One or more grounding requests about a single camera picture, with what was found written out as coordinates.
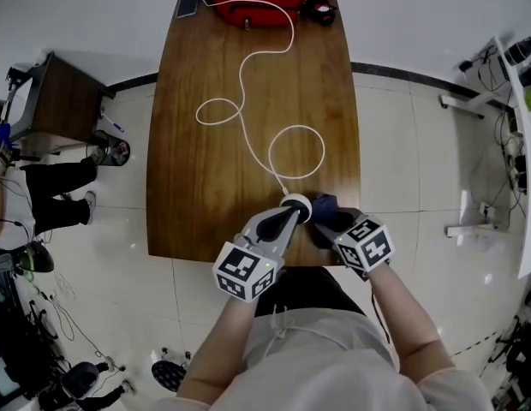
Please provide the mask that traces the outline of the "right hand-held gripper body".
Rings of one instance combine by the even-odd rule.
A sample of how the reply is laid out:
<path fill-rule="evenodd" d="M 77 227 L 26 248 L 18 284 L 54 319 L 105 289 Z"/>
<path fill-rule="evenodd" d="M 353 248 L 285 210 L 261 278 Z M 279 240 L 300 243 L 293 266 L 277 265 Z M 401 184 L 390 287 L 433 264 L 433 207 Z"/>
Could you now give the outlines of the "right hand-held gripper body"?
<path fill-rule="evenodd" d="M 339 210 L 357 210 L 358 219 L 352 228 L 335 228 L 333 219 Z M 373 215 L 355 208 L 339 208 L 324 222 L 313 226 L 329 248 L 338 254 L 341 263 L 350 268 L 363 282 L 369 272 L 382 264 L 389 264 L 395 247 L 386 225 Z"/>

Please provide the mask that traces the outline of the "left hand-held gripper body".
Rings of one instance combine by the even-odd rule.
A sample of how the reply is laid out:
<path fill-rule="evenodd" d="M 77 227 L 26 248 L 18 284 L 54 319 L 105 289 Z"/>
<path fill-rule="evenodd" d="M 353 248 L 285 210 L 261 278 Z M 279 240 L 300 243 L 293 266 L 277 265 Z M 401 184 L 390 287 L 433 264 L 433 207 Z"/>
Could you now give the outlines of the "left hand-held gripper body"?
<path fill-rule="evenodd" d="M 284 207 L 292 208 L 295 213 L 279 236 L 257 236 L 258 223 L 281 212 Z M 297 226 L 297 218 L 293 206 L 277 207 L 251 217 L 232 242 L 224 243 L 212 267 L 217 287 L 246 303 L 254 301 L 271 287 L 277 279 L 277 271 L 284 264 L 283 256 Z"/>

